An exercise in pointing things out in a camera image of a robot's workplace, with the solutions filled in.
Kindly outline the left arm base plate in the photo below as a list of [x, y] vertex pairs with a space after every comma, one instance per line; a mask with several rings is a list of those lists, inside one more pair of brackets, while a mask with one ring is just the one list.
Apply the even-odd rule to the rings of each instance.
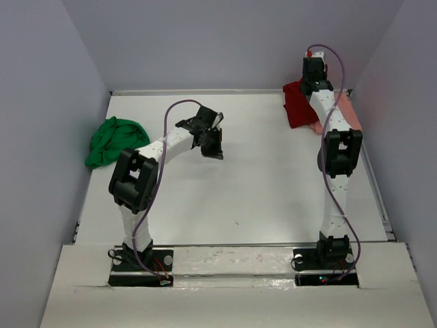
[[121, 247], [108, 250], [111, 269], [108, 284], [112, 287], [160, 288], [173, 286], [173, 256], [169, 248], [153, 250], [145, 270], [136, 260], [128, 259]]

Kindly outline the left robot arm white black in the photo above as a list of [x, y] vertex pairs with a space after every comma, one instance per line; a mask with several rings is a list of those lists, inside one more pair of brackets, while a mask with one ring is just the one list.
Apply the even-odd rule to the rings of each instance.
[[121, 151], [109, 183], [109, 193], [119, 207], [124, 227], [121, 261], [155, 276], [158, 272], [148, 268], [153, 254], [153, 240], [147, 216], [160, 188], [165, 165], [194, 148], [199, 148], [206, 158], [223, 159], [223, 130], [220, 127], [223, 113], [195, 100], [194, 103], [199, 106], [196, 115], [177, 122], [169, 129], [170, 111], [187, 102], [178, 101], [166, 110], [160, 139], [137, 150], [125, 148]]

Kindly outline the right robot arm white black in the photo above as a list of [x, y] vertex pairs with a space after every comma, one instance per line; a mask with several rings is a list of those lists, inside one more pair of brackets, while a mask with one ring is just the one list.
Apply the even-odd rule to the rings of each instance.
[[323, 52], [308, 52], [303, 59], [300, 90], [322, 125], [318, 168], [325, 184], [324, 218], [314, 248], [294, 251], [297, 271], [330, 270], [345, 264], [352, 253], [346, 193], [350, 176], [358, 164], [363, 134], [353, 129], [339, 109], [341, 98], [327, 77]]

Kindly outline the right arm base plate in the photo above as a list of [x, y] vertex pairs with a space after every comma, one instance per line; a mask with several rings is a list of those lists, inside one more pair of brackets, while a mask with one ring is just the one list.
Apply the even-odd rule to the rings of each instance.
[[305, 286], [356, 286], [358, 275], [356, 269], [350, 269], [354, 262], [352, 250], [346, 256], [321, 263], [315, 248], [293, 249], [291, 268], [295, 271], [294, 283], [297, 287]]

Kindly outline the red t shirt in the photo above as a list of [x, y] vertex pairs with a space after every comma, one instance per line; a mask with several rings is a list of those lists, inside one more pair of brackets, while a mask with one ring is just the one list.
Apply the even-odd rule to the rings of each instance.
[[319, 119], [305, 95], [301, 92], [301, 83], [302, 79], [283, 86], [285, 100], [283, 107], [291, 128], [313, 128]]

